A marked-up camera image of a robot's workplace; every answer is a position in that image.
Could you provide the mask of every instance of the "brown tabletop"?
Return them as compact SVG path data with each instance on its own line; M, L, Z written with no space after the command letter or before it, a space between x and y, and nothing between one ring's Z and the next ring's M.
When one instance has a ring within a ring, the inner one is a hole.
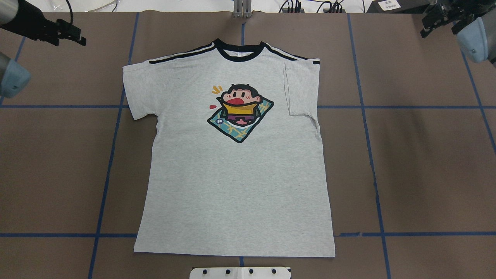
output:
M32 74L0 100L0 278L186 279L236 266L291 267L294 279L496 278L496 69L467 62L450 26L422 39L420 20L76 13L85 47L0 29L0 51ZM122 66L216 38L321 59L335 258L133 252L157 120L132 119Z

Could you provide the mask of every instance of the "cartoon print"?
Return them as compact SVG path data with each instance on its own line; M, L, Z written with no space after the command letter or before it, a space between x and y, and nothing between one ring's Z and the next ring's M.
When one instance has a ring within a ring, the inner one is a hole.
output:
M221 86L213 88L214 94L219 94L222 90ZM274 105L248 83L232 84L216 99L221 104L221 108L208 119L208 122L239 143L246 139Z

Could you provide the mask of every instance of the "gray t-shirt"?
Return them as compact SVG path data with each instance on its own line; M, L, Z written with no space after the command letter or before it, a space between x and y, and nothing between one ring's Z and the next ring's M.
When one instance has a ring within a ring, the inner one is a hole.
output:
M135 252L334 257L319 60L217 39L124 67L158 117Z

